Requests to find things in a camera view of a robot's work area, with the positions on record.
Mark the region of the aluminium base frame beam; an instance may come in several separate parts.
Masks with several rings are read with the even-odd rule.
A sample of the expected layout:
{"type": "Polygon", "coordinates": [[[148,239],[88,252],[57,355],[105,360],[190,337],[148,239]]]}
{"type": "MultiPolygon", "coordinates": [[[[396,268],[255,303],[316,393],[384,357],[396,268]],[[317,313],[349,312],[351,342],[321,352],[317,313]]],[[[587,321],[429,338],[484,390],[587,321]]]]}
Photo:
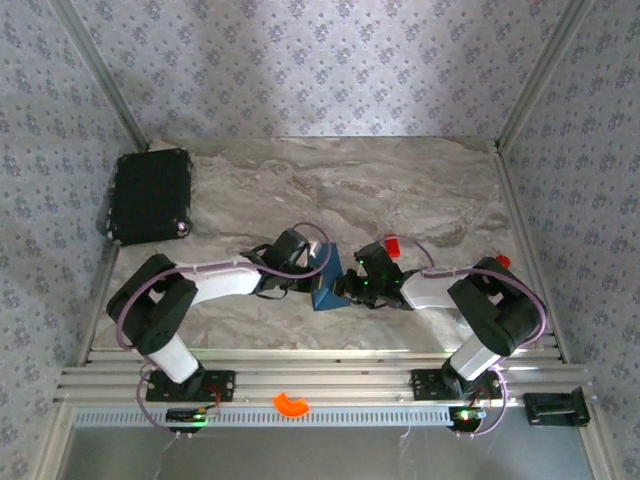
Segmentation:
{"type": "MultiPolygon", "coordinates": [[[[406,350],[204,350],[204,367],[236,373],[234,405],[265,406],[286,393],[313,406],[393,405],[413,398],[410,373],[440,367],[444,353],[406,350]]],[[[135,402],[141,359],[133,352],[93,350],[85,365],[63,370],[57,402],[126,406],[135,402]]],[[[596,394],[584,365],[565,363],[556,348],[519,350],[500,365],[517,402],[524,393],[563,393],[577,387],[596,394]]]]}

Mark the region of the small lit circuit board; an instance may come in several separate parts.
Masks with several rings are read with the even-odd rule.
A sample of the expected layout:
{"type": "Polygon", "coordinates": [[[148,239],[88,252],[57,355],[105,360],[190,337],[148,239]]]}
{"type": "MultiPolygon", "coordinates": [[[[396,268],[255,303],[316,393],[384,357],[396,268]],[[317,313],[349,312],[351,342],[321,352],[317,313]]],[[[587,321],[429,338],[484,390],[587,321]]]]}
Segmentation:
{"type": "Polygon", "coordinates": [[[203,426],[213,416],[212,407],[170,408],[165,414],[168,423],[184,423],[192,426],[203,426]]]}
{"type": "Polygon", "coordinates": [[[484,409],[476,407],[450,407],[449,415],[452,421],[449,429],[467,434],[475,434],[479,431],[487,416],[484,409]]]}

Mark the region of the orange curved plastic piece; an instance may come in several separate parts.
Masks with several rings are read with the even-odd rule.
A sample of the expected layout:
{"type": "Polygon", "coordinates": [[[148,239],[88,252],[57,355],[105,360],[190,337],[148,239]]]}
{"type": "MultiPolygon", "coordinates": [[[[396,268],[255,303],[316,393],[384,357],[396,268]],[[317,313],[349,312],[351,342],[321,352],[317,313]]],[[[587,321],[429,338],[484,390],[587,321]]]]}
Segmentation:
{"type": "Polygon", "coordinates": [[[292,398],[282,392],[272,399],[276,411],[287,418],[300,418],[311,411],[308,402],[304,398],[292,398]]]}

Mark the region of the aluminium table side rail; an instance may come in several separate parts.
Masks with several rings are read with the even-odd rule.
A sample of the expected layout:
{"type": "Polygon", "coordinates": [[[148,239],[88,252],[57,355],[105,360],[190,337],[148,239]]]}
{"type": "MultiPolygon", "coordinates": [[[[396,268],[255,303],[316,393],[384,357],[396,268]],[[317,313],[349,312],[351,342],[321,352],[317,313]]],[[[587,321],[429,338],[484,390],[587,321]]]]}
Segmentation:
{"type": "Polygon", "coordinates": [[[96,277],[92,283],[90,296],[90,309],[87,314],[87,324],[82,335],[82,342],[77,354],[72,361],[74,367],[86,365],[91,345],[95,337],[96,328],[103,311],[105,297],[109,288],[110,280],[118,258],[120,248],[117,245],[109,244],[105,247],[103,259],[99,264],[96,277]]]}
{"type": "Polygon", "coordinates": [[[525,222],[517,191],[514,188],[514,183],[508,171],[508,165],[503,158],[498,142],[493,145],[493,149],[495,150],[495,164],[500,188],[503,193],[504,203],[508,210],[511,226],[514,231],[514,239],[519,256],[526,272],[528,285],[532,287],[534,292],[546,305],[547,327],[555,336],[560,359],[564,363],[571,363],[571,354],[567,350],[565,335],[562,328],[558,325],[558,318],[553,299],[543,275],[539,256],[535,249],[535,243],[533,242],[528,225],[525,222]]]}

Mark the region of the blue cloth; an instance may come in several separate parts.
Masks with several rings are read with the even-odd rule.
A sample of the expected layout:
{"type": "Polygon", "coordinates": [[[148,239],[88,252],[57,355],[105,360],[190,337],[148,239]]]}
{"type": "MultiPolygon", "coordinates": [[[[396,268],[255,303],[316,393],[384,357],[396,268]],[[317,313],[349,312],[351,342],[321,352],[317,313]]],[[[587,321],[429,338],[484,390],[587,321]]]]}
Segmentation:
{"type": "Polygon", "coordinates": [[[333,293],[334,284],[344,275],[338,247],[335,242],[320,244],[318,256],[315,259],[310,258],[308,265],[314,267],[322,266],[319,274],[315,277],[325,277],[330,281],[331,286],[331,292],[327,294],[323,301],[313,301],[311,298],[314,311],[328,311],[350,305],[349,302],[342,300],[333,293]]]}

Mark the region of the aluminium corner post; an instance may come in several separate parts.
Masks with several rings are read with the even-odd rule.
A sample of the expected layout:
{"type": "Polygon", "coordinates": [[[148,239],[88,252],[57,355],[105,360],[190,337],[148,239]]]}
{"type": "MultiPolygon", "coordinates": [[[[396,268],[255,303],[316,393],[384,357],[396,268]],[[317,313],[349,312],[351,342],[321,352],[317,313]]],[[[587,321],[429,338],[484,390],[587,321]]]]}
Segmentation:
{"type": "Polygon", "coordinates": [[[499,135],[495,139],[497,152],[504,156],[517,139],[565,55],[577,31],[593,7],[595,0],[567,0],[567,4],[551,30],[524,86],[516,98],[499,135]]]}
{"type": "Polygon", "coordinates": [[[103,59],[72,0],[47,1],[69,36],[71,43],[81,56],[97,87],[105,97],[106,102],[113,110],[123,131],[133,144],[134,149],[136,151],[146,151],[149,147],[149,142],[138,125],[132,110],[118,88],[114,75],[103,59]]]}

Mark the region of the black rectangular case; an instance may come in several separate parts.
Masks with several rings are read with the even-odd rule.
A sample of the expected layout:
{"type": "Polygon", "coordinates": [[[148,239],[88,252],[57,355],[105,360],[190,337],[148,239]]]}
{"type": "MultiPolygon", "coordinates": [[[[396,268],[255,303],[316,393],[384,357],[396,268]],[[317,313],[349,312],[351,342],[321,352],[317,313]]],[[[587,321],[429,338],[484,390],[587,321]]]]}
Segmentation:
{"type": "Polygon", "coordinates": [[[107,237],[129,246],[189,235],[192,169],[182,148],[120,157],[109,192],[107,237]]]}

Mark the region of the black clamp bracket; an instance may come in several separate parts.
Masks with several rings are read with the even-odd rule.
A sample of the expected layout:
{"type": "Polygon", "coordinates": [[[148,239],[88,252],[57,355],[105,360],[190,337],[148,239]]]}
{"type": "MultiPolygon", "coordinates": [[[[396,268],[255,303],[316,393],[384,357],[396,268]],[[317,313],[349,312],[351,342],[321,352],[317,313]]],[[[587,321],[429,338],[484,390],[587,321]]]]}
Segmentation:
{"type": "Polygon", "coordinates": [[[526,393],[526,417],[536,427],[585,427],[591,415],[581,387],[569,393],[526,393]]]}

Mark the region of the aluminium frame leg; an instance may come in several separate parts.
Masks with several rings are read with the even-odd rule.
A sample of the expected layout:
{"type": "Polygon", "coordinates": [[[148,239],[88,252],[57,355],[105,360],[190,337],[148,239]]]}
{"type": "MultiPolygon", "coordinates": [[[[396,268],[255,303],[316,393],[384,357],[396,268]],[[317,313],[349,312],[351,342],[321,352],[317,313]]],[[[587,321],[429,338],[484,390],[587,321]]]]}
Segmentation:
{"type": "Polygon", "coordinates": [[[60,472],[75,410],[67,402],[55,403],[45,420],[38,451],[28,480],[56,480],[60,472]]]}
{"type": "Polygon", "coordinates": [[[623,480],[610,438],[602,426],[592,421],[580,429],[580,435],[594,480],[623,480]]]}

